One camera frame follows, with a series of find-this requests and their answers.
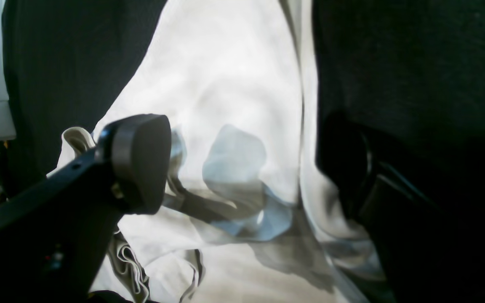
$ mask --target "crumpled white sheet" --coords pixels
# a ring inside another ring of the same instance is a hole
[[[48,177],[55,174],[68,161],[79,157],[96,145],[93,137],[87,130],[81,127],[66,129],[61,135],[61,140],[63,144],[58,167],[50,172],[47,175]],[[105,285],[112,284],[114,282],[112,280],[115,277],[119,280],[119,283],[108,289],[121,292],[119,286],[124,286],[125,291],[120,294],[122,297],[131,297],[135,303],[146,302],[149,299],[149,278],[144,276],[143,268],[137,261],[133,249],[127,243],[119,229],[112,236],[106,256],[108,261],[102,263],[102,268],[98,272],[100,278],[96,279],[96,283],[91,287],[91,291],[105,290]]]
[[[96,125],[95,138],[136,114],[171,123],[164,206],[119,222],[151,299],[366,302],[345,272],[383,280],[366,232],[343,218],[314,164],[311,2],[298,9],[294,40],[277,1],[169,0],[146,57]],[[107,265],[92,290],[129,299]]]

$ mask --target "black fabric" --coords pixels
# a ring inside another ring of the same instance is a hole
[[[123,297],[112,291],[96,291],[91,294],[86,303],[131,303]]]
[[[318,167],[341,196],[352,190],[358,173],[337,171],[346,155],[333,139],[337,117],[364,130],[376,154],[435,200],[454,229],[450,239],[450,230],[424,230],[447,227],[413,209],[381,218],[405,223],[404,236],[388,243],[409,253],[384,265],[402,265],[391,279],[397,299],[450,299],[434,283],[446,276],[464,290],[448,295],[473,300],[485,292],[485,1],[316,0],[313,28]],[[411,215],[425,224],[409,224]]]
[[[17,138],[6,187],[55,168],[61,133],[92,131],[140,65],[166,0],[7,0],[4,72]]]

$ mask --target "white fabric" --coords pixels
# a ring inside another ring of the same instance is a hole
[[[131,293],[115,275],[107,255],[104,257],[104,261],[102,261],[102,265],[96,274],[96,278],[93,281],[91,288],[89,288],[90,292],[104,290],[116,292],[121,297],[125,298],[125,300],[133,302]]]
[[[58,168],[50,172],[47,175],[48,177],[55,174],[58,169],[66,163],[79,157],[96,145],[91,134],[81,127],[71,127],[66,129],[61,135],[61,140],[62,146]],[[134,302],[146,302],[149,299],[149,289],[147,286],[148,277],[143,276],[142,266],[136,261],[137,259],[134,251],[119,230],[112,236],[110,244],[108,245],[107,256],[109,258],[109,263],[102,263],[100,272],[109,271],[109,268],[105,268],[106,266],[109,266],[117,280],[125,286],[129,294],[132,296]],[[100,279],[106,280],[104,284],[113,284],[111,276],[105,278],[100,276]],[[98,287],[101,287],[98,285],[98,282],[94,283],[91,291],[98,290]]]
[[[393,300],[383,290],[386,281],[377,251],[362,226],[343,215],[335,184],[315,165],[317,142],[317,66],[312,34],[312,3],[302,1],[300,41],[301,78],[304,88],[304,133],[301,152],[301,195],[306,215],[331,266],[336,287],[349,302],[368,301],[345,276],[355,276],[366,292]]]
[[[366,232],[344,219],[315,167],[311,2],[299,4],[294,41],[276,1],[169,0],[142,64],[96,125],[98,137],[131,115],[170,119],[164,206],[119,222],[153,300],[366,302],[346,273],[384,278]]]

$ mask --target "black cloth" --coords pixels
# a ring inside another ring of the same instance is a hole
[[[56,167],[61,133],[92,131],[139,67],[166,0],[7,0],[4,73],[17,138],[11,194]]]
[[[460,301],[485,292],[485,1],[316,0],[312,19],[318,167],[341,196],[360,180],[364,167],[348,171],[336,160],[349,154],[335,141],[344,119],[458,219],[447,239],[443,222],[419,213],[381,218],[402,223],[389,236],[409,251],[384,262],[387,275],[398,271],[389,276],[397,299]],[[455,297],[439,295],[437,284]]]
[[[112,291],[97,291],[91,294],[86,303],[131,303],[131,301],[125,300],[125,298]]]

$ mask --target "dark curtain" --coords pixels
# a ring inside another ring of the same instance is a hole
[[[140,65],[166,0],[7,0],[4,73],[17,138],[12,196],[55,168],[61,133],[92,131]]]
[[[387,236],[408,253],[384,264],[400,273],[389,276],[397,298],[460,301],[485,292],[485,1],[316,0],[313,22],[318,167],[341,194],[358,180],[333,169],[348,155],[334,140],[344,119],[463,222],[447,239],[437,221],[410,225],[418,213],[379,218],[402,223]]]

